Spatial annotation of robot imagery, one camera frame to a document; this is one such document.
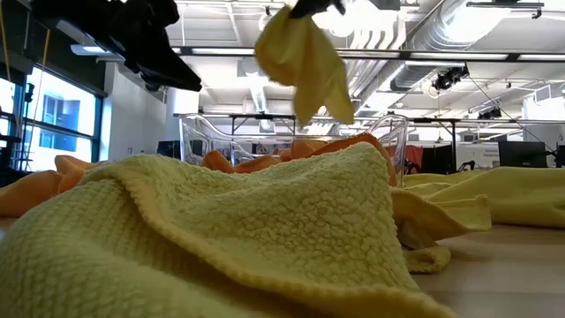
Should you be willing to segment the silver ceiling air duct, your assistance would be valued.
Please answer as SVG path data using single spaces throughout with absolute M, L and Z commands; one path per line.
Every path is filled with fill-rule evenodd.
M 445 0 L 440 8 L 407 41 L 408 50 L 467 50 L 488 35 L 509 15 L 507 8 L 471 7 L 479 0 Z M 436 66 L 415 66 L 394 62 L 388 70 L 395 77 L 390 81 L 393 91 L 408 91 L 419 84 Z

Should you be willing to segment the black divider panel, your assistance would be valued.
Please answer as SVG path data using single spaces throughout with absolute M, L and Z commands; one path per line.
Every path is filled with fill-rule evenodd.
M 421 173 L 447 175 L 456 171 L 453 148 L 450 145 L 424 148 L 420 165 Z

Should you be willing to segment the red fabric panel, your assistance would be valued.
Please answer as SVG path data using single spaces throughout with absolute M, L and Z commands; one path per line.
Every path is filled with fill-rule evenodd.
M 412 145 L 406 147 L 407 174 L 418 174 L 421 172 L 423 153 L 424 150 L 422 147 Z

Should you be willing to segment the black shelf rack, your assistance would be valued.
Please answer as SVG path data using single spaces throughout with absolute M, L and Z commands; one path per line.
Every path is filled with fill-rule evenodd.
M 20 170 L 14 170 L 11 167 L 11 154 L 16 143 L 20 142 L 20 138 L 14 136 L 2 135 L 0 133 L 0 141 L 4 141 L 5 145 L 0 146 L 0 188 L 10 185 L 25 176 Z

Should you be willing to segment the black background table frame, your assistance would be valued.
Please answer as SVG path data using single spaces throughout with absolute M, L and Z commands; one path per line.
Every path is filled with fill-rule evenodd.
M 294 115 L 257 113 L 257 114 L 229 114 L 229 117 L 231 118 L 230 133 L 232 135 L 235 135 L 238 128 L 248 119 L 269 120 L 271 122 L 280 121 L 287 127 L 291 135 L 295 135 L 297 132 L 297 119 Z M 242 118 L 243 121 L 239 125 L 236 125 L 236 120 L 239 118 Z

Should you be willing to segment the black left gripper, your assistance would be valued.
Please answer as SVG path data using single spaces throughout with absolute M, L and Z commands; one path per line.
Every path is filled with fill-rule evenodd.
M 179 20 L 173 0 L 30 0 L 36 18 L 87 34 L 154 87 L 199 92 L 201 78 L 173 51 L 165 27 Z

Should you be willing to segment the clear plastic basket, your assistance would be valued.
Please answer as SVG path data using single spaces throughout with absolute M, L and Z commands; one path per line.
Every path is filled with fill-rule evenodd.
M 233 168 L 262 155 L 278 157 L 280 163 L 283 163 L 278 152 L 288 148 L 294 140 L 333 141 L 370 133 L 389 152 L 399 177 L 396 186 L 403 184 L 406 133 L 409 126 L 407 117 L 387 115 L 381 118 L 361 118 L 361 122 L 369 124 L 366 129 L 325 135 L 319 132 L 301 132 L 298 121 L 295 135 L 291 135 L 280 121 L 255 119 L 248 119 L 232 135 L 229 114 L 183 114 L 178 119 L 181 159 L 190 164 L 201 166 L 204 156 L 213 150 L 219 151 Z

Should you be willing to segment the black computer monitor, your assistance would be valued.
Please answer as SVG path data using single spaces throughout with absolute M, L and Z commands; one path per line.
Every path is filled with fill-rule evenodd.
M 156 149 L 156 153 L 158 155 L 181 159 L 180 141 L 179 140 L 159 141 Z
M 537 141 L 499 141 L 501 166 L 546 168 L 546 146 Z

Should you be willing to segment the black overhead frame beam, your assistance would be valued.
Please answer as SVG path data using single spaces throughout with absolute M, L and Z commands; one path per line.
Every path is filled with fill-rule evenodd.
M 252 57 L 251 47 L 174 47 L 179 56 L 196 57 Z M 346 59 L 378 59 L 398 61 L 456 61 L 473 63 L 565 63 L 565 54 L 559 52 L 482 52 L 482 51 L 417 51 L 393 49 L 336 49 Z

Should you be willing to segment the yellow microfiber towel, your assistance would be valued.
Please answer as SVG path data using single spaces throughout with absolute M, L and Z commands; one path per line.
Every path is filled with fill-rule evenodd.
M 493 223 L 565 229 L 565 169 L 499 167 L 403 181 L 406 190 L 434 203 L 484 196 Z
M 0 318 L 456 318 L 412 279 L 365 142 L 251 174 L 88 172 L 0 240 Z
M 342 124 L 354 121 L 345 63 L 310 17 L 293 19 L 283 7 L 255 42 L 255 59 L 270 80 L 294 87 L 293 109 L 302 125 L 324 107 Z
M 431 274 L 447 267 L 451 252 L 439 244 L 441 240 L 488 231 L 492 227 L 484 195 L 431 202 L 407 190 L 393 188 L 391 198 L 397 238 L 411 273 Z

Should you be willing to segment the large window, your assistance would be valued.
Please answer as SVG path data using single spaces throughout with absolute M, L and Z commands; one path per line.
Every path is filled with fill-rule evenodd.
M 57 155 L 99 158 L 102 99 L 53 72 L 33 68 L 24 83 L 0 78 L 0 133 L 20 138 L 14 170 L 54 170 Z

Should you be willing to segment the large orange microfiber towel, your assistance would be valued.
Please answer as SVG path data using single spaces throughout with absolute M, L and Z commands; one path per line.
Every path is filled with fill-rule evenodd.
M 278 152 L 282 162 L 288 162 L 293 159 L 308 158 L 315 155 L 323 155 L 326 153 L 336 152 L 341 149 L 348 148 L 359 142 L 367 142 L 377 149 L 379 154 L 386 160 L 389 184 L 396 186 L 399 181 L 394 165 L 388 150 L 370 133 L 360 133 L 353 137 L 341 140 L 324 141 L 324 140 L 294 140 L 288 148 Z

